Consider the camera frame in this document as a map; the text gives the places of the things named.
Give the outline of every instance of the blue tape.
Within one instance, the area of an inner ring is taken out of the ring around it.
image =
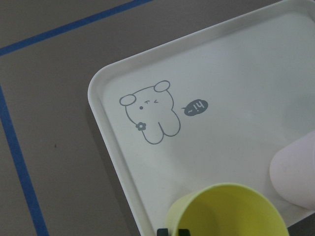
[[[18,177],[19,177],[22,189],[23,189],[26,202],[29,207],[29,211],[30,211],[31,218],[33,220],[37,235],[48,236],[49,234],[46,228],[46,224],[45,224],[43,215],[41,213],[41,210],[37,201],[37,197],[36,197],[33,185],[32,185],[30,175],[28,173],[26,164],[24,162],[22,151],[21,151],[18,139],[14,131],[14,127],[10,118],[9,110],[6,105],[1,86],[0,86],[0,119],[3,125],[5,136],[9,144],[11,155],[13,157],[15,169],[18,173]]]
[[[38,43],[38,42],[43,41],[45,39],[54,37],[56,35],[68,32],[70,30],[74,30],[74,29],[76,29],[78,27],[90,24],[92,22],[99,21],[101,19],[104,19],[104,18],[107,18],[109,16],[115,15],[117,13],[129,10],[131,8],[134,8],[136,6],[145,4],[145,3],[150,2],[150,1],[153,1],[153,0],[134,0],[134,1],[130,1],[130,2],[124,3],[122,5],[113,7],[111,9],[102,11],[100,13],[97,13],[95,15],[83,18],[81,20],[78,20],[78,21],[66,24],[64,26],[60,26],[58,28],[46,31],[44,33],[40,33],[40,34],[35,35],[33,37],[30,37],[30,38],[24,39],[22,41],[13,43],[11,45],[5,46],[3,48],[0,48],[0,56],[3,56],[5,54],[9,54],[9,53],[14,52],[16,50],[19,50],[21,48],[24,48],[24,47],[27,47],[29,45]]]

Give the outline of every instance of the black object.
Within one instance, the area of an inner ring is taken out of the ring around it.
[[[178,230],[178,235],[179,236],[190,236],[190,232],[187,229],[179,229]]]
[[[157,236],[168,236],[168,229],[158,229]]]

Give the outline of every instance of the table surface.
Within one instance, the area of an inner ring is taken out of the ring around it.
[[[139,236],[88,105],[92,76],[275,2],[3,0],[0,235]],[[12,135],[21,152],[12,148]],[[290,235],[315,235],[314,225],[312,215],[291,226]]]

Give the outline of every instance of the cup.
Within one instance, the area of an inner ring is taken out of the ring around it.
[[[276,208],[260,193],[236,183],[220,183],[177,200],[166,217],[171,236],[288,236]]]
[[[315,131],[280,150],[271,161],[270,179],[287,201],[315,210]]]

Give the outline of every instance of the gray speech bubble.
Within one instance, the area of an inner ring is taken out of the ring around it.
[[[203,113],[208,108],[208,102],[197,99],[190,102],[186,107],[183,107],[186,116],[192,117],[194,115]]]

